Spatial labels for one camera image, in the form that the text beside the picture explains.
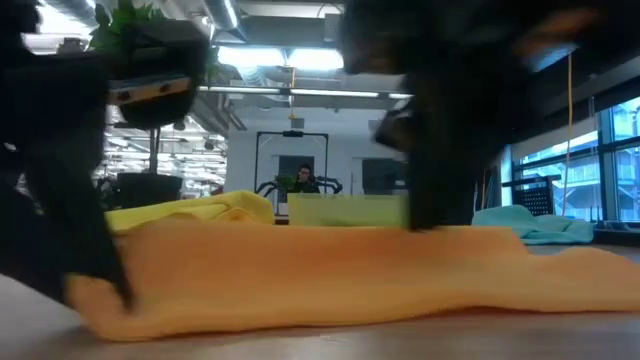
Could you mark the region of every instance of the orange towel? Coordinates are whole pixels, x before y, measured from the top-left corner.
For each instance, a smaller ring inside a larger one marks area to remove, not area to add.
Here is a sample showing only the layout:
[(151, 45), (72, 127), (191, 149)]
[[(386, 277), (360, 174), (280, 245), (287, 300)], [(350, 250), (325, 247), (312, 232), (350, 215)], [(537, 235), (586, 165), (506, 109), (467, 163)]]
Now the orange towel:
[(68, 299), (116, 341), (267, 327), (385, 322), (491, 306), (640, 310), (640, 266), (593, 248), (527, 252), (510, 230), (278, 227), (167, 217), (119, 239), (136, 307), (68, 279)]

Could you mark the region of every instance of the desk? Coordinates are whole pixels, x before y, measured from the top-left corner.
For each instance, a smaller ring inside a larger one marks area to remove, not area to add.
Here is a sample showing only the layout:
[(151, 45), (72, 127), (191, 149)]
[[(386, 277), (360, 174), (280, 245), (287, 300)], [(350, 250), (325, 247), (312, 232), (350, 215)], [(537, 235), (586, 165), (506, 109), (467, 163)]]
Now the desk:
[[(603, 247), (640, 262), (640, 250)], [(561, 247), (536, 247), (552, 253)], [(373, 326), (97, 341), (71, 311), (0, 277), (0, 359), (601, 360), (640, 358), (640, 314), (478, 312)]]

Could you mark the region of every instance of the chair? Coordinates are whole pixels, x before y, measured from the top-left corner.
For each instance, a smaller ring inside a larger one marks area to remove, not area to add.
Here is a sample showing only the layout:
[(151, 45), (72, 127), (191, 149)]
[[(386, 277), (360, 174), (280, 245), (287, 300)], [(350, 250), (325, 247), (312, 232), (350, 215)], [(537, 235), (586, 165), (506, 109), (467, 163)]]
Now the chair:
[[(510, 187), (513, 204), (524, 206), (533, 216), (553, 215), (553, 182), (560, 179), (560, 175), (541, 176), (502, 183), (502, 187)], [(524, 185), (535, 186), (523, 189)]]

